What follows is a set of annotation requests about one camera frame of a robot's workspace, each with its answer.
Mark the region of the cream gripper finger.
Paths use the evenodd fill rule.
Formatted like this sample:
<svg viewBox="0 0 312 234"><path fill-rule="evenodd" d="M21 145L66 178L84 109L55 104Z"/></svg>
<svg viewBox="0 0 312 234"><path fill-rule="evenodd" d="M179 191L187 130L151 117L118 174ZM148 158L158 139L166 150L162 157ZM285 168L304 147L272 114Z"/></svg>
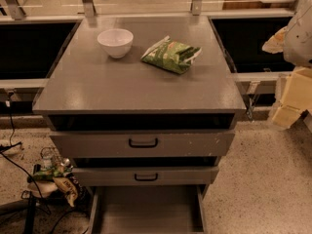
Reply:
<svg viewBox="0 0 312 234"><path fill-rule="evenodd" d="M283 27L271 36L262 46L262 50L269 54L278 54L284 51L284 39L287 28Z"/></svg>
<svg viewBox="0 0 312 234"><path fill-rule="evenodd" d="M286 78L278 107L271 116L272 123L288 129L305 110L312 108L312 69L296 67Z"/></svg>

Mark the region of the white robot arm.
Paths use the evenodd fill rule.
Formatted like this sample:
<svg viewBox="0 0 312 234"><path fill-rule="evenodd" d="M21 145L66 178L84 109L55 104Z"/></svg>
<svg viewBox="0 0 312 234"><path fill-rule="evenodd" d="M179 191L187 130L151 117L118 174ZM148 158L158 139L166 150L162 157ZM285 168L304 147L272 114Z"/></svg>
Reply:
<svg viewBox="0 0 312 234"><path fill-rule="evenodd" d="M312 109L312 0L306 0L289 24L263 44L262 50L282 53L284 60L294 65L269 113L272 125L288 129L305 110Z"/></svg>

